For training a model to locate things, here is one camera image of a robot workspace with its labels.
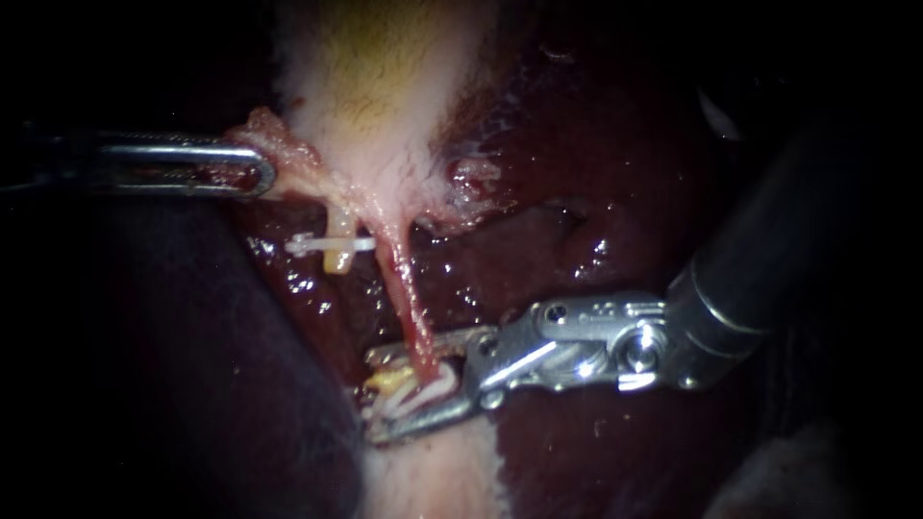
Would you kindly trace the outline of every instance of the yellow fat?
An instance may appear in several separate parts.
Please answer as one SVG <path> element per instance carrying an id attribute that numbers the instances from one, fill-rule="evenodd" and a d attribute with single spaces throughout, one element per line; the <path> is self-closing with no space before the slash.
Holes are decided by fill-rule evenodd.
<path id="1" fill-rule="evenodd" d="M 403 366 L 397 369 L 383 369 L 365 381 L 365 386 L 378 391 L 382 396 L 391 396 L 394 391 L 414 377 L 413 368 Z"/>

